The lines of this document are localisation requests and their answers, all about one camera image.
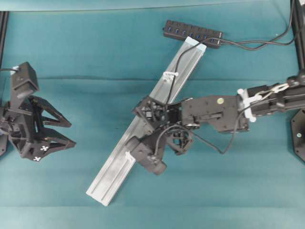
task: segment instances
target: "cable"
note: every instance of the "cable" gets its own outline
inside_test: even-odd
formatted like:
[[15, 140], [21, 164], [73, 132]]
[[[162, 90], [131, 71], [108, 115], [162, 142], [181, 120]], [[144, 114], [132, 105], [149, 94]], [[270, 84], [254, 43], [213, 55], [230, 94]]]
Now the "cable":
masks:
[[251, 105], [247, 106], [246, 108], [244, 108], [243, 110], [241, 110], [236, 118], [236, 121], [235, 121], [235, 125], [234, 125], [234, 129], [233, 129], [233, 132], [232, 132], [232, 136], [231, 136], [231, 139], [229, 141], [229, 144], [227, 145], [227, 147], [224, 149], [224, 151], [222, 151], [220, 148], [218, 148], [217, 146], [215, 146], [214, 144], [206, 141], [205, 139], [203, 139], [202, 137], [200, 137], [199, 135], [195, 134], [193, 131], [190, 131], [192, 134], [194, 134], [200, 141], [206, 143], [207, 145], [209, 145], [210, 147], [212, 147], [213, 149], [215, 149], [216, 151], [218, 151], [219, 153], [221, 154], [225, 154], [229, 149], [230, 147], [232, 146], [232, 143], [234, 141], [234, 138], [235, 138], [235, 134], [236, 134], [236, 131], [237, 131], [237, 127], [238, 127], [238, 122], [240, 120], [240, 118], [242, 117], [242, 114], [245, 112], [245, 110], [247, 110], [248, 108], [251, 108], [252, 106], [255, 106], [255, 105], [259, 105], [259, 104], [263, 104], [263, 103], [266, 103], [266, 102], [270, 102], [271, 100], [274, 100], [274, 99], [266, 99], [266, 100], [261, 100], [259, 102], [256, 102], [256, 103], [252, 103]]
[[172, 125], [172, 126], [166, 128], [165, 130], [163, 130], [163, 131], [159, 134], [159, 136], [158, 136], [158, 138], [157, 138], [157, 141], [156, 141], [156, 147], [155, 147], [155, 149], [154, 149], [154, 155], [155, 155], [155, 156], [157, 156], [157, 154], [158, 154], [159, 141], [160, 141], [161, 137], [165, 134], [165, 132], [169, 131], [170, 129], [172, 129], [172, 128], [174, 128], [174, 127], [179, 127], [179, 128], [185, 129], [185, 130], [188, 132], [188, 129], [186, 129], [186, 128], [185, 128], [184, 126], [182, 126], [182, 125]]
[[[291, 28], [291, 25], [292, 25], [292, 17], [293, 17], [293, 11], [294, 11], [294, 9], [295, 9], [295, 0], [292, 0], [292, 1], [291, 1], [291, 10], [290, 10], [289, 24], [288, 24], [286, 30], [285, 30], [282, 34], [280, 34], [280, 35], [276, 36], [275, 38], [273, 38], [272, 40], [270, 40], [270, 42], [274, 42], [274, 41], [276, 41], [276, 40], [278, 40], [278, 39], [284, 37], [284, 36], [290, 31], [290, 28]], [[237, 43], [238, 43], [238, 44], [248, 44], [248, 43], [253, 43], [253, 42], [256, 43], [255, 41], [245, 41], [245, 42], [237, 42]], [[257, 47], [257, 48], [263, 48], [263, 47], [265, 47], [266, 45], [267, 45], [267, 44], [265, 43], [265, 44], [260, 45], [260, 46]]]
[[168, 103], [170, 101], [170, 98], [172, 96], [172, 91], [173, 91], [173, 86], [175, 85], [175, 80], [176, 80], [176, 76], [173, 75], [173, 81], [172, 81], [172, 85], [171, 85], [171, 88], [170, 88], [170, 91], [168, 93], [168, 96], [167, 96], [167, 100], [166, 100], [166, 103], [165, 103], [165, 109], [167, 110], [167, 107], [168, 107]]
[[14, 71], [17, 72], [18, 70], [12, 68], [0, 68], [0, 71]]

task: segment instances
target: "power cord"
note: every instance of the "power cord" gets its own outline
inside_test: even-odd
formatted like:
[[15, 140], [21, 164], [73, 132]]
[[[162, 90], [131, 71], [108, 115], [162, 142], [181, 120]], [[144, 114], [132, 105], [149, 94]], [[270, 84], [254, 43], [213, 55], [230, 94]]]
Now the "power cord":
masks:
[[12, 69], [12, 68], [0, 68], [0, 71], [14, 71], [14, 72], [17, 72], [16, 69]]
[[[280, 34], [280, 35], [278, 35], [277, 37], [275, 37], [275, 38], [273, 38], [272, 40], [270, 40], [269, 42], [274, 42], [274, 41], [276, 41], [276, 40], [278, 40], [278, 39], [280, 39], [280, 38], [282, 38], [282, 37], [284, 37], [289, 31], [290, 31], [290, 28], [291, 28], [291, 25], [292, 25], [292, 17], [293, 17], [293, 12], [294, 12], [294, 10], [295, 10], [295, 0], [292, 0], [291, 1], [291, 10], [290, 10], [290, 17], [289, 17], [289, 24], [288, 24], [288, 27], [286, 28], [286, 30], [282, 33], [282, 34]], [[256, 43], [257, 41], [244, 41], [244, 42], [237, 42], [237, 44], [248, 44], [248, 43]], [[268, 45], [267, 43], [265, 43], [265, 44], [262, 44], [262, 45], [260, 45], [260, 46], [258, 46], [257, 48], [258, 49], [261, 49], [261, 48], [263, 48], [263, 47], [265, 47], [266, 45]]]

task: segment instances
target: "bolt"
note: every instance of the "bolt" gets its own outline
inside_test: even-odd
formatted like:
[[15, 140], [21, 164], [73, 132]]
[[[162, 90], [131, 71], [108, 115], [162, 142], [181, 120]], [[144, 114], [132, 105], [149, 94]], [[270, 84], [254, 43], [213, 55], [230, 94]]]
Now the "bolt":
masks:
[[224, 98], [219, 98], [219, 99], [217, 99], [217, 103], [218, 103], [218, 104], [223, 104], [223, 103], [224, 103]]

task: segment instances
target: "black cable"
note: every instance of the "black cable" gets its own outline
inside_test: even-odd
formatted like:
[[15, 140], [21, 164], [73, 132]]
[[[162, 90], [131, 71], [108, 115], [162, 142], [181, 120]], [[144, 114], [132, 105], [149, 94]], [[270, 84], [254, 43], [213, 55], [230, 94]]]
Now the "black cable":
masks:
[[[176, 62], [176, 66], [175, 66], [175, 71], [174, 71], [174, 72], [176, 73], [176, 72], [178, 71], [178, 66], [179, 66], [180, 60], [181, 60], [181, 58], [183, 57], [183, 55], [184, 55], [185, 53], [187, 53], [189, 50], [191, 50], [191, 49], [197, 47], [197, 46], [200, 45], [201, 43], [203, 43], [203, 42], [205, 42], [205, 41], [208, 41], [209, 39], [210, 39], [210, 38], [204, 39], [203, 41], [197, 43], [196, 45], [192, 46], [191, 48], [188, 48], [187, 50], [184, 50], [184, 51], [180, 54], [180, 56], [178, 57], [178, 60], [177, 60], [177, 62]], [[169, 93], [168, 93], [167, 100], [166, 100], [166, 103], [165, 103], [165, 108], [166, 108], [166, 109], [167, 109], [167, 107], [168, 107], [169, 100], [170, 100], [170, 98], [171, 98], [171, 96], [172, 96], [172, 91], [173, 91], [173, 86], [174, 86], [174, 84], [175, 84], [175, 80], [176, 80], [176, 76], [173, 75], [172, 85], [171, 85], [171, 88], [170, 88], [170, 91], [169, 91]]]
[[227, 145], [227, 147], [224, 149], [224, 151], [222, 151], [220, 148], [218, 148], [217, 146], [215, 146], [214, 144], [208, 142], [207, 140], [205, 140], [204, 138], [200, 137], [199, 135], [195, 134], [193, 131], [190, 131], [192, 134], [194, 134], [194, 136], [196, 136], [200, 141], [206, 143], [207, 145], [209, 145], [210, 147], [212, 147], [213, 149], [215, 149], [216, 151], [218, 151], [219, 153], [221, 154], [225, 154], [229, 148], [232, 146], [232, 143], [234, 141], [234, 138], [235, 138], [235, 134], [236, 134], [236, 131], [237, 131], [237, 127], [238, 127], [238, 122], [240, 120], [240, 118], [242, 117], [242, 114], [245, 112], [245, 110], [247, 110], [248, 108], [251, 108], [255, 105], [259, 105], [259, 104], [263, 104], [263, 103], [267, 103], [267, 102], [270, 102], [271, 100], [273, 99], [266, 99], [266, 100], [262, 100], [262, 101], [258, 101], [256, 103], [252, 103], [251, 105], [247, 106], [246, 108], [244, 108], [243, 110], [241, 110], [236, 118], [236, 121], [235, 121], [235, 125], [234, 125], [234, 129], [233, 129], [233, 132], [232, 132], [232, 136], [231, 136], [231, 139], [229, 141], [229, 144]]
[[18, 70], [12, 68], [0, 68], [0, 71], [14, 71], [17, 72]]
[[155, 146], [155, 149], [154, 149], [154, 155], [155, 155], [155, 156], [158, 155], [159, 142], [160, 142], [161, 137], [162, 137], [166, 132], [168, 132], [170, 129], [173, 129], [174, 127], [178, 127], [178, 128], [180, 128], [180, 129], [183, 129], [183, 130], [185, 130], [186, 132], [189, 131], [189, 130], [186, 129], [183, 125], [172, 125], [172, 126], [166, 128], [165, 130], [163, 130], [163, 131], [159, 134], [159, 136], [158, 136], [158, 138], [157, 138], [157, 141], [156, 141], [156, 146]]
[[[295, 10], [295, 0], [292, 0], [292, 1], [291, 1], [291, 10], [290, 10], [289, 24], [288, 24], [286, 30], [285, 30], [282, 34], [280, 34], [280, 35], [276, 36], [275, 38], [273, 38], [272, 40], [270, 40], [270, 42], [274, 42], [274, 41], [276, 41], [276, 40], [278, 40], [278, 39], [284, 37], [284, 36], [290, 31], [290, 28], [291, 28], [291, 26], [292, 26], [292, 17], [293, 17], [293, 12], [294, 12], [294, 10]], [[255, 42], [255, 41], [244, 41], [244, 42], [237, 42], [237, 43], [238, 43], [238, 44], [248, 44], [248, 43], [256, 43], [256, 42]], [[267, 43], [262, 44], [262, 45], [260, 45], [260, 46], [257, 47], [257, 48], [263, 48], [263, 47], [265, 47], [266, 45], [267, 45]]]
[[264, 46], [261, 45], [261, 46], [258, 46], [258, 47], [256, 47], [256, 48], [249, 48], [249, 47], [244, 46], [244, 45], [241, 45], [241, 44], [245, 44], [245, 43], [263, 43], [263, 44], [266, 44], [266, 45], [267, 45], [267, 44], [274, 44], [274, 45], [283, 45], [283, 46], [287, 46], [287, 45], [292, 44], [292, 43], [297, 39], [297, 36], [298, 36], [299, 33], [304, 29], [304, 27], [305, 27], [305, 24], [303, 24], [303, 25], [299, 28], [299, 30], [295, 33], [293, 39], [292, 39], [291, 41], [287, 42], [287, 43], [281, 43], [281, 42], [268, 42], [268, 41], [260, 41], [260, 40], [245, 41], [245, 42], [232, 42], [232, 41], [225, 40], [225, 39], [223, 39], [223, 40], [224, 40], [224, 42], [226, 42], [226, 44], [234, 44], [234, 45], [237, 45], [237, 46], [239, 46], [239, 47], [241, 47], [241, 48], [243, 48], [243, 49], [246, 49], [246, 50], [257, 51], [257, 50], [263, 48]]

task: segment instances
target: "teal table surface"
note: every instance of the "teal table surface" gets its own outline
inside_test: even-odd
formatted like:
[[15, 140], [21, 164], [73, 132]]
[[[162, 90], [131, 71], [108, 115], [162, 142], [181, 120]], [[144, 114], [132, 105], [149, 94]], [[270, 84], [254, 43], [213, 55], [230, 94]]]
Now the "teal table surface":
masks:
[[[2, 67], [28, 61], [41, 91], [72, 123], [55, 128], [77, 142], [40, 163], [10, 145], [0, 157], [1, 229], [303, 229], [305, 163], [293, 153], [295, 111], [259, 118], [220, 155], [196, 141], [184, 156], [167, 149], [161, 176], [136, 164], [108, 207], [85, 194], [181, 41], [163, 37], [167, 19], [221, 30], [231, 40], [272, 39], [285, 30], [289, 1], [101, 11], [11, 12]], [[293, 37], [292, 31], [283, 38]], [[295, 46], [249, 52], [207, 49], [178, 99], [234, 95], [298, 72]], [[8, 73], [0, 74], [3, 101]], [[224, 148], [229, 135], [203, 126]]]
[[252, 1], [269, 0], [1, 0], [1, 9], [8, 11], [122, 10]]

